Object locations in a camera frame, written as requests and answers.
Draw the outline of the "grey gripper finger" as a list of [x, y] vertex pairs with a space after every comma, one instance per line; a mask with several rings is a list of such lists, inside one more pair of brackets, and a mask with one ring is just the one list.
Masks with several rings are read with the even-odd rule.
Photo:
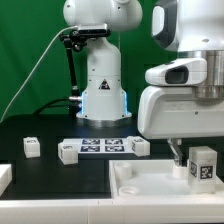
[[178, 138], [169, 138], [167, 140], [169, 147], [171, 148], [172, 152], [174, 153], [174, 162], [177, 166], [183, 165], [183, 153], [180, 149], [182, 144], [182, 140]]

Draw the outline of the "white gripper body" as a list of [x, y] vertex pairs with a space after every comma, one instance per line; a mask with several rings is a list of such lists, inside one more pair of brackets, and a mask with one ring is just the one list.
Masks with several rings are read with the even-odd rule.
[[179, 58], [146, 71], [138, 130], [148, 139], [224, 135], [224, 60]]

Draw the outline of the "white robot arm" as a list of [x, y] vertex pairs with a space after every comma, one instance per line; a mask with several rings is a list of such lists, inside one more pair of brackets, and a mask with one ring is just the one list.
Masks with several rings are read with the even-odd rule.
[[[107, 37], [140, 24], [139, 1], [66, 0], [63, 16], [71, 47], [87, 52], [78, 118], [99, 126], [128, 118], [121, 54]], [[173, 150], [183, 138], [224, 136], [224, 0], [157, 0], [151, 35], [178, 57], [146, 71], [139, 132], [167, 140]]]

